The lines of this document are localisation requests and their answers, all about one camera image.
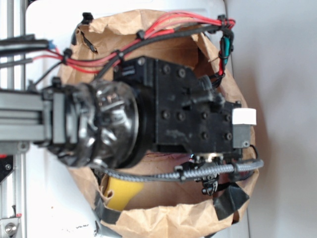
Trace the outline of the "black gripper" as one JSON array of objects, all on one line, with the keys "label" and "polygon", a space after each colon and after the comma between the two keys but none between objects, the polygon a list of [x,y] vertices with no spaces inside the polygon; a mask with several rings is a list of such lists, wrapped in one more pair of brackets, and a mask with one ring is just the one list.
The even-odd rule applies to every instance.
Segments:
[{"label": "black gripper", "polygon": [[121,63],[113,76],[130,86],[137,102],[133,156],[150,150],[242,158],[250,134],[234,128],[233,111],[240,104],[226,101],[209,77],[197,78],[186,66],[150,57]]}]

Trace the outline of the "robot arm with black wrap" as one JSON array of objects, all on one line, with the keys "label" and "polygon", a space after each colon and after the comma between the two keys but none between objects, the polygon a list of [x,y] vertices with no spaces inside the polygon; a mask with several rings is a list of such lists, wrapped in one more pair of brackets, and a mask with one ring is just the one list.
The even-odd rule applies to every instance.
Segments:
[{"label": "robot arm with black wrap", "polygon": [[113,81],[0,92],[0,152],[33,143],[70,167],[130,168],[148,151],[240,158],[256,123],[207,76],[149,57],[121,63]]}]

